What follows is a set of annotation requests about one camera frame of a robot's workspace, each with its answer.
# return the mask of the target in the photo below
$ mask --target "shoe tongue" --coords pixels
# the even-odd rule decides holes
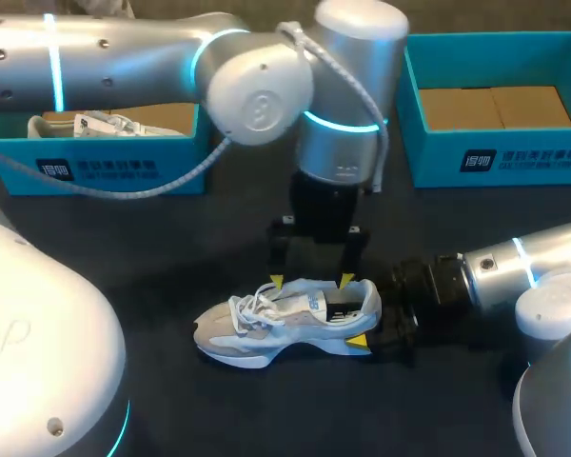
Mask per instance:
[[[314,290],[305,295],[283,298],[276,303],[282,316],[309,311],[316,319],[325,322],[327,306],[324,293],[321,290]]]

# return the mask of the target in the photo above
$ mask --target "sneaker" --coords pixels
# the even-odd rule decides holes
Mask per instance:
[[[67,121],[48,121],[33,116],[28,121],[28,138],[78,138],[97,136],[183,136],[171,129],[144,126],[119,114],[87,111]]]
[[[44,117],[33,116],[28,121],[28,138],[72,138],[74,121],[48,121]]]
[[[339,290],[333,281],[299,279],[254,295],[231,297],[196,321],[194,341],[209,357],[239,368],[264,368],[283,349],[307,343],[337,355],[367,355],[345,343],[374,328],[381,297],[371,281]]]

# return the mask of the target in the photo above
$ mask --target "glowing blue light ring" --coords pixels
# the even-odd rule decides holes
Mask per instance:
[[[192,60],[190,61],[190,84],[192,85],[193,90],[196,89],[196,82],[194,80],[194,73],[197,70],[197,64],[199,63],[199,59],[201,58],[201,54],[203,51],[207,49],[207,47],[216,41],[218,38],[229,35],[231,33],[249,33],[249,30],[244,29],[227,29],[219,31],[218,33],[214,33],[209,38],[203,40],[201,46],[197,49],[197,51],[192,56]]]
[[[522,247],[522,241],[520,238],[512,238],[514,245],[516,246],[516,250],[518,251],[518,256],[521,258],[521,262],[524,266],[524,271],[526,272],[526,277],[529,279],[529,284],[531,288],[537,287],[537,281],[535,281],[535,277],[533,276],[533,270],[531,269],[531,259],[529,256],[526,255],[526,251]]]
[[[127,414],[125,415],[125,422],[123,423],[123,428],[121,429],[121,434],[118,435],[118,439],[116,440],[116,443],[114,443],[112,450],[109,452],[109,454],[106,457],[112,457],[114,452],[116,452],[116,448],[118,448],[118,445],[121,444],[121,440],[123,439],[123,436],[125,435],[125,428],[127,428],[127,422],[129,420],[129,407],[130,406],[131,406],[131,402],[127,402]]]
[[[319,124],[320,126],[324,126],[333,130],[346,131],[348,133],[370,133],[372,131],[379,131],[379,126],[377,126],[376,124],[373,124],[372,126],[360,126],[360,127],[344,126],[342,124],[335,124],[333,122],[326,121],[321,117],[317,117],[311,111],[305,111],[305,116],[308,117],[311,121]],[[385,119],[384,124],[387,125],[387,122],[389,122],[388,119]]]
[[[49,33],[50,43],[47,44],[49,48],[50,72],[53,77],[53,96],[55,98],[55,111],[62,112],[64,110],[64,83],[61,74],[61,58],[59,56],[59,46],[54,44],[54,35],[57,32],[55,25],[55,16],[52,14],[45,14],[45,29]]]

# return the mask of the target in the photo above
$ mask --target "shoe sole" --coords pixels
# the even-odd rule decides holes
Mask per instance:
[[[368,350],[352,348],[345,343],[345,340],[305,340],[300,341],[297,343],[293,343],[294,345],[297,344],[307,344],[312,345],[315,348],[319,348],[328,354],[334,355],[347,355],[347,356],[361,356],[361,355],[370,355],[371,352]],[[284,346],[282,348],[277,348],[271,352],[268,352],[263,355],[256,355],[253,357],[229,357],[226,355],[218,355],[212,354],[211,352],[207,352],[200,346],[197,346],[199,350],[201,350],[205,355],[211,357],[218,362],[222,362],[223,364],[231,365],[232,367],[237,368],[247,368],[247,369],[258,369],[267,367],[279,353],[284,350],[285,348],[289,347]]]

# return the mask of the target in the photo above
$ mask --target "blue box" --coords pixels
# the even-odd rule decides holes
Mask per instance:
[[[419,94],[516,86],[556,87],[571,119],[571,31],[410,35],[396,105],[415,187],[571,184],[571,128],[431,130]]]
[[[34,114],[0,114],[0,152],[32,169],[61,180],[116,192],[153,189],[184,175],[208,154],[209,121],[196,106],[192,136],[28,139],[28,121]],[[0,161],[0,177],[10,195],[72,195],[14,170]],[[200,174],[169,194],[205,191]]]

